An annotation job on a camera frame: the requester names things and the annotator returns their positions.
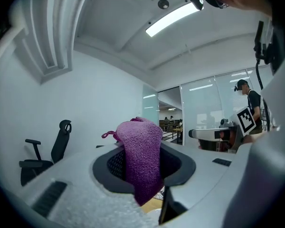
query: glass wall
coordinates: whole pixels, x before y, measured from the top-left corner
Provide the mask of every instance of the glass wall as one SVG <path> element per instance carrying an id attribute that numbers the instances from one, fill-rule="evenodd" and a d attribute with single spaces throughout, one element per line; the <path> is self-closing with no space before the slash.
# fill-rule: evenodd
<path id="1" fill-rule="evenodd" d="M 222 119 L 222 108 L 214 77 L 181 86 L 184 132 L 186 144 L 197 140 L 187 138 L 190 129 L 217 128 Z"/>
<path id="2" fill-rule="evenodd" d="M 259 73 L 265 87 L 273 78 L 271 69 L 269 66 L 262 66 L 259 67 Z M 181 85 L 185 133 L 183 142 L 195 145 L 197 140 L 189 137 L 189 130 L 217 128 L 221 119 L 228 119 L 238 110 L 248 106 L 247 96 L 234 92 L 234 86 L 240 79 L 246 80 L 251 89 L 260 93 L 255 68 Z"/>
<path id="3" fill-rule="evenodd" d="M 235 112 L 248 105 L 247 96 L 238 95 L 237 92 L 234 92 L 234 86 L 240 79 L 246 80 L 250 86 L 250 77 L 245 70 L 241 70 L 230 74 L 216 76 L 215 79 L 219 90 L 219 96 L 222 101 L 223 117 L 228 119 Z"/>
<path id="4" fill-rule="evenodd" d="M 142 117 L 159 125 L 159 101 L 157 91 L 144 85 L 142 98 Z"/>

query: black office chair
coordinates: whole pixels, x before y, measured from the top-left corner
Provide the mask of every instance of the black office chair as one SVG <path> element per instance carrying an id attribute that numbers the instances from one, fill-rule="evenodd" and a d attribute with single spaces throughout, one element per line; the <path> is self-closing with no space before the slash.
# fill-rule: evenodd
<path id="1" fill-rule="evenodd" d="M 36 176 L 38 176 L 39 174 L 50 168 L 53 165 L 53 163 L 57 163 L 63 158 L 70 137 L 70 132 L 72 131 L 71 121 L 69 120 L 61 121 L 59 124 L 59 128 L 60 130 L 51 152 L 53 162 L 43 161 L 41 159 L 37 147 L 38 144 L 41 144 L 40 141 L 32 139 L 25 140 L 25 142 L 33 144 L 38 160 L 19 161 L 19 166 L 21 167 L 20 180 L 22 186 L 24 186 L 29 181 L 34 179 Z"/>

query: drawstring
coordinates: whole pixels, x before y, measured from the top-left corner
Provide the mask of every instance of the drawstring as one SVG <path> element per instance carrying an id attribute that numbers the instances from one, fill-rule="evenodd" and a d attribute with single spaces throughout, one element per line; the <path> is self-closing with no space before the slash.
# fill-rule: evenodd
<path id="1" fill-rule="evenodd" d="M 136 118 L 132 118 L 132 119 L 130 120 L 130 122 L 141 122 L 141 120 L 136 119 Z"/>
<path id="2" fill-rule="evenodd" d="M 113 138 L 115 138 L 117 141 L 120 141 L 120 142 L 121 142 L 120 138 L 118 138 L 118 136 L 117 136 L 117 133 L 114 132 L 114 131 L 108 131 L 107 133 L 104 133 L 103 135 L 101 135 L 101 137 L 102 137 L 103 139 L 105 139 L 105 138 L 106 138 L 108 135 L 110 135 L 110 134 L 112 134 L 112 135 L 113 135 Z"/>

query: chair armrest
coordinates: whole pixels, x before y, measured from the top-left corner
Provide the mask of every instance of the chair armrest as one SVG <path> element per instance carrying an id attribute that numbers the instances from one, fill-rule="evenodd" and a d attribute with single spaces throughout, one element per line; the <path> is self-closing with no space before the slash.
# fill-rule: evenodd
<path id="1" fill-rule="evenodd" d="M 31 144 L 41 144 L 40 141 L 37 141 L 37 140 L 32 140 L 32 139 L 26 139 L 25 142 L 27 143 L 31 143 Z"/>
<path id="2" fill-rule="evenodd" d="M 37 161 L 19 161 L 19 166 L 21 168 L 40 168 L 42 167 L 42 162 Z"/>

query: black slot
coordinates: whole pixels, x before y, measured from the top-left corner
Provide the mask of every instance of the black slot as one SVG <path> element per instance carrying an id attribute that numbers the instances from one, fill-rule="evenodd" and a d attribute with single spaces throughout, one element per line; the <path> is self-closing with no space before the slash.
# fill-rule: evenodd
<path id="1" fill-rule="evenodd" d="M 227 161 L 227 160 L 220 159 L 220 158 L 216 158 L 212 162 L 220 164 L 220 165 L 224 165 L 224 166 L 229 166 L 231 164 L 231 161 Z"/>
<path id="2" fill-rule="evenodd" d="M 33 210 L 43 217 L 47 217 L 53 206 L 59 200 L 61 194 L 66 189 L 67 184 L 61 181 L 55 181 L 52 183 L 41 197 L 33 205 Z"/>

